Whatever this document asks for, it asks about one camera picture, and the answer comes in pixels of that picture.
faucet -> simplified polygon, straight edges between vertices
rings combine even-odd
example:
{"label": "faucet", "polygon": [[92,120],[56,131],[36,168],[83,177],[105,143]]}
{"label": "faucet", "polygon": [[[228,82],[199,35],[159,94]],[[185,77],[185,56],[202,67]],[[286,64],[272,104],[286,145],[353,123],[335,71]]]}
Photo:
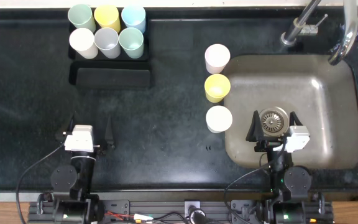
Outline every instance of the faucet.
{"label": "faucet", "polygon": [[[296,42],[296,37],[306,25],[310,14],[317,8],[321,0],[311,0],[298,18],[295,18],[289,30],[281,35],[281,42],[286,46],[292,46]],[[329,57],[328,63],[337,65],[349,53],[357,35],[357,4],[356,0],[343,0],[345,14],[345,33],[339,46],[334,49]]]}

wooden floor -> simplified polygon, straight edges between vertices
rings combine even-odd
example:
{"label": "wooden floor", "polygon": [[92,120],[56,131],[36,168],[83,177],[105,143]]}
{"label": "wooden floor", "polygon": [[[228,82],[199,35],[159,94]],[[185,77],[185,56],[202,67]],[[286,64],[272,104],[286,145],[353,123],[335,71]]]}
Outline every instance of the wooden floor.
{"label": "wooden floor", "polygon": [[[27,216],[29,203],[21,203]],[[358,224],[358,202],[334,202],[335,224]],[[14,202],[0,202],[0,223],[21,224]]]}

drain strainer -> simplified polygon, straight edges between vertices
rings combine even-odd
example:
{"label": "drain strainer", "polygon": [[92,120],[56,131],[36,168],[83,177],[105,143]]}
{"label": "drain strainer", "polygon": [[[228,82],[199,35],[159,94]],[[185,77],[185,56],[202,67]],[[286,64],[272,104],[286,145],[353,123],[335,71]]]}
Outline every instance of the drain strainer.
{"label": "drain strainer", "polygon": [[288,115],[279,107],[264,109],[260,112],[259,117],[264,133],[270,136],[280,136],[289,127]]}

sink basin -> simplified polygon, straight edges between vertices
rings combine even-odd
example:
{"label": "sink basin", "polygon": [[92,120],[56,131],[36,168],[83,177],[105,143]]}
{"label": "sink basin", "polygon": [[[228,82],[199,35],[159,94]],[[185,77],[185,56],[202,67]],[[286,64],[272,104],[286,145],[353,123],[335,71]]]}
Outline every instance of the sink basin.
{"label": "sink basin", "polygon": [[233,116],[226,131],[226,151],[235,163],[259,166],[261,153],[254,152],[254,142],[246,141],[247,132],[255,110],[274,107],[287,114],[294,111],[310,132],[305,148],[292,154],[294,164],[350,169],[358,163],[353,73],[346,62],[332,66],[327,59],[327,55],[243,55],[226,65],[223,74],[231,90],[224,105]]}

white wall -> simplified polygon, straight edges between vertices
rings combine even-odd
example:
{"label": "white wall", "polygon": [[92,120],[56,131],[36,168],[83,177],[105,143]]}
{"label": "white wall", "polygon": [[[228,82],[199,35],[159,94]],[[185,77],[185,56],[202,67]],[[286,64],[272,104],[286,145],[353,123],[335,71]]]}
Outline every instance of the white wall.
{"label": "white wall", "polygon": [[[140,4],[144,7],[222,7],[222,6],[305,6],[310,0],[0,0],[0,8],[71,7],[85,3],[92,7],[113,4],[124,7]],[[322,0],[320,6],[342,6],[343,0]]]}

